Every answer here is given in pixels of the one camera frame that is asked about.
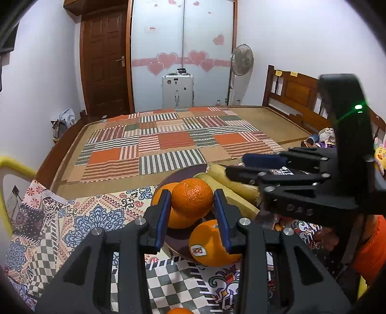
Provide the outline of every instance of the white suitcase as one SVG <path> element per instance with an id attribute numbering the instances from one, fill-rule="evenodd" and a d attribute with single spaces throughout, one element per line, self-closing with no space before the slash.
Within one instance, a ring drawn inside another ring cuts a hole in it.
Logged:
<path id="1" fill-rule="evenodd" d="M 193 107 L 193 75 L 169 74 L 162 77 L 163 109 Z"/>

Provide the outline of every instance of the brown wooden door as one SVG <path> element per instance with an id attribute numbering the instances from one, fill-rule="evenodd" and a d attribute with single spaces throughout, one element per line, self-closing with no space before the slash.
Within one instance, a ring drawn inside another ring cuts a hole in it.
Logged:
<path id="1" fill-rule="evenodd" d="M 81 70 L 87 113 L 129 114 L 125 58 L 127 8 L 82 18 Z"/>

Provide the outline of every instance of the sliding wardrobe door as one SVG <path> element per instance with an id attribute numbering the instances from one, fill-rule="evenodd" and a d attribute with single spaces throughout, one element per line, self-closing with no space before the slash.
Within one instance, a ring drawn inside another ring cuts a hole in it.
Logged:
<path id="1" fill-rule="evenodd" d="M 134 0 L 131 64 L 136 112 L 162 108 L 162 76 L 181 67 L 184 0 Z"/>
<path id="2" fill-rule="evenodd" d="M 195 107 L 227 98 L 233 10 L 229 0 L 185 0 L 183 66 L 194 78 Z"/>

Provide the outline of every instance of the door handle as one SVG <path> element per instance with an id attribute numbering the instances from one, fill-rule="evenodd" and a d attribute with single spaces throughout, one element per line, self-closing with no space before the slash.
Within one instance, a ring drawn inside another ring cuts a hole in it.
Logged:
<path id="1" fill-rule="evenodd" d="M 121 61 L 122 67 L 125 67 L 125 56 L 122 56 L 120 59 L 117 59 L 116 61 Z"/>

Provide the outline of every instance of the tangerine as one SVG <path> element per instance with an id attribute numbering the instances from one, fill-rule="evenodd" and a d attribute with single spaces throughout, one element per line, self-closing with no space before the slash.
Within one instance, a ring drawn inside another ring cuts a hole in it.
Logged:
<path id="1" fill-rule="evenodd" d="M 166 314 L 194 314 L 194 313 L 189 309 L 184 309 L 183 307 L 175 307 L 171 309 L 169 312 L 167 312 Z"/>
<path id="2" fill-rule="evenodd" d="M 175 211 L 187 219 L 198 220 L 212 207 L 213 191 L 203 180 L 185 179 L 171 193 L 171 204 Z"/>
<path id="3" fill-rule="evenodd" d="M 173 188 L 177 185 L 178 183 L 173 182 L 169 184 L 165 184 L 161 188 L 158 189 L 157 192 L 155 192 L 153 199 L 151 200 L 151 205 L 158 204 L 158 201 L 161 197 L 161 193 L 163 190 L 169 190 L 170 193 L 172 192 Z M 173 207 L 170 210 L 170 216 L 169 216 L 169 222 L 168 222 L 168 228 L 172 229 L 185 229 L 190 226 L 192 226 L 196 220 L 193 219 L 186 219 L 185 217 L 179 215 L 176 213 L 176 211 L 173 209 Z"/>
<path id="4" fill-rule="evenodd" d="M 229 254 L 222 246 L 217 220 L 208 220 L 194 228 L 189 238 L 191 255 L 199 263 L 220 267 L 235 263 L 241 254 Z"/>

